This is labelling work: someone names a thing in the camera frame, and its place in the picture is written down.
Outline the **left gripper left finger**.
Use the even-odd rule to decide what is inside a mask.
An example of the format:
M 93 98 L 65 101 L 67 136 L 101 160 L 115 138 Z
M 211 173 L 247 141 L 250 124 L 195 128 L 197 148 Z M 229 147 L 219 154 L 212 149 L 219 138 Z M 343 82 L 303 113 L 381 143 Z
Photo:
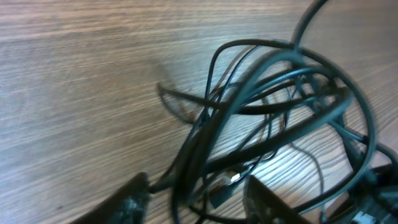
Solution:
M 141 224 L 149 200 L 148 175 L 141 172 L 71 224 Z

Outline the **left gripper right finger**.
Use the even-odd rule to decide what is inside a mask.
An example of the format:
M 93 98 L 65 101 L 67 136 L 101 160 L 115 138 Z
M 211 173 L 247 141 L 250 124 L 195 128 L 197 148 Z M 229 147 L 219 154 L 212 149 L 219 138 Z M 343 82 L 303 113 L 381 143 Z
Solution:
M 245 182 L 243 204 L 246 223 L 310 224 L 254 175 Z

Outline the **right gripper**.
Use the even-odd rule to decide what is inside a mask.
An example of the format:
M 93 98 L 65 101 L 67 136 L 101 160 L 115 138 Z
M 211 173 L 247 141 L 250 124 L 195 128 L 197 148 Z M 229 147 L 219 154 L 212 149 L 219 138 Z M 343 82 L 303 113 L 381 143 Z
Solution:
M 364 171 L 324 222 L 397 224 L 397 165 Z

